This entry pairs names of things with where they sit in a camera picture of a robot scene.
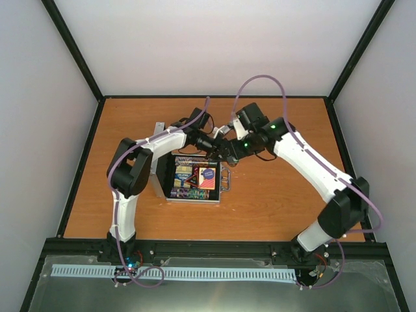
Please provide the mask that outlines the blue round dealer button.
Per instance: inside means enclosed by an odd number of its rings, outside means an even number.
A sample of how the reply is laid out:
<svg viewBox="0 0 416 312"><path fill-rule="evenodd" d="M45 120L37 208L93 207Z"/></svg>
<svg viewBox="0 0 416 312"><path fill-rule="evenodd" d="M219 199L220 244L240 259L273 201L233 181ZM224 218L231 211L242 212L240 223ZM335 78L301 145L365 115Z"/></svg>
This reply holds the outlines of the blue round dealer button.
<svg viewBox="0 0 416 312"><path fill-rule="evenodd" d="M205 180L211 180L215 178L215 169L214 168L202 168L200 170L201 178Z"/></svg>

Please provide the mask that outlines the red playing card box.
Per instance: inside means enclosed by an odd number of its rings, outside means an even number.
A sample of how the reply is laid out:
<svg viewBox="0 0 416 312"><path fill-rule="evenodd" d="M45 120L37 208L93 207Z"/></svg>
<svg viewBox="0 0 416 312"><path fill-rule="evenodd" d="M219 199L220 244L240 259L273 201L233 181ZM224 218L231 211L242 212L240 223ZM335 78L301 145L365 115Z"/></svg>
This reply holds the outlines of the red playing card box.
<svg viewBox="0 0 416 312"><path fill-rule="evenodd" d="M198 174L198 182L199 182L199 188L203 190L214 190L216 188L216 169L215 169L215 178L211 180L203 180L200 171Z"/></svg>

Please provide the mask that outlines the red triangular dealer marker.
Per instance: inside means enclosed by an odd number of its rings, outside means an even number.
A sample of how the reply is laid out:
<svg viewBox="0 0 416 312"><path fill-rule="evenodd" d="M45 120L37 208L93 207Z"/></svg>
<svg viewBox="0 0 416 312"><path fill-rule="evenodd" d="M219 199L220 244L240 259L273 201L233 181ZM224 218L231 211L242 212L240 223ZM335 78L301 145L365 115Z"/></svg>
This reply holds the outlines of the red triangular dealer marker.
<svg viewBox="0 0 416 312"><path fill-rule="evenodd" d="M184 181L184 187L190 188L190 189L198 189L199 188L198 175L193 174L189 178L187 178Z"/></svg>

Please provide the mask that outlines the aluminium poker case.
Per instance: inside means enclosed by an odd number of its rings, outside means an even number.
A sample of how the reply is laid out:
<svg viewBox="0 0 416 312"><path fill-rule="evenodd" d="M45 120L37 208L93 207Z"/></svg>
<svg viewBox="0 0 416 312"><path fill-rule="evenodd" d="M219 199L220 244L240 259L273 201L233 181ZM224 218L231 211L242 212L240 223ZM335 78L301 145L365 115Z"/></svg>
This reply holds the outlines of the aluminium poker case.
<svg viewBox="0 0 416 312"><path fill-rule="evenodd" d="M171 202L219 203L231 189L231 172L197 153L170 152L152 162L149 182L157 197Z"/></svg>

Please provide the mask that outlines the blue gold playing card box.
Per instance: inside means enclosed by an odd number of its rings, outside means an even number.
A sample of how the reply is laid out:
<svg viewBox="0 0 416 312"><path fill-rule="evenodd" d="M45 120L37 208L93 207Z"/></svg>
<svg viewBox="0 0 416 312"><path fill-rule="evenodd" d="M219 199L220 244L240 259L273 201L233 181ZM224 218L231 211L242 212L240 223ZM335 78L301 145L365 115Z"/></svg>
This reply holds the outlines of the blue gold playing card box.
<svg viewBox="0 0 416 312"><path fill-rule="evenodd" d="M177 188L190 188L190 183L187 179L193 174L193 168L191 166L177 166L175 168L174 187Z"/></svg>

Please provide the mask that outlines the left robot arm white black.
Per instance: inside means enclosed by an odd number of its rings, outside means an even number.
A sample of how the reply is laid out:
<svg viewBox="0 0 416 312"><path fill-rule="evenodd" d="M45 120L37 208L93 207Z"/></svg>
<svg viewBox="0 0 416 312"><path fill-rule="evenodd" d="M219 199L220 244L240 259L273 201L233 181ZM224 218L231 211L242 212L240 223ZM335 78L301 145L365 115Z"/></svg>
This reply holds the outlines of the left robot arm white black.
<svg viewBox="0 0 416 312"><path fill-rule="evenodd" d="M188 118L164 126L150 137L120 141L107 170L107 183L113 198L107 241L120 261L129 261L135 254L137 202L150 179L152 164L176 149L196 146L198 139L209 138L211 133L204 131L207 124L213 132L213 117L206 108L195 108Z"/></svg>

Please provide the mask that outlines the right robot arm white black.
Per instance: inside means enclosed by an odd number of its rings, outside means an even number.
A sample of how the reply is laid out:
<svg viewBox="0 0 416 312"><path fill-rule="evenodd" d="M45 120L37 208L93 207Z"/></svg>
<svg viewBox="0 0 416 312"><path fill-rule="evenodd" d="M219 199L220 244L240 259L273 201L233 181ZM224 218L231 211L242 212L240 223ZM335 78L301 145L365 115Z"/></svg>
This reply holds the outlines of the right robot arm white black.
<svg viewBox="0 0 416 312"><path fill-rule="evenodd" d="M329 163L284 118L269 121L260 117L248 122L234 117L231 126L237 135L233 149L238 156L267 150L296 169L326 204L317 219L292 240L295 261L304 263L317 248L341 238L366 217L368 182L362 177L354 179Z"/></svg>

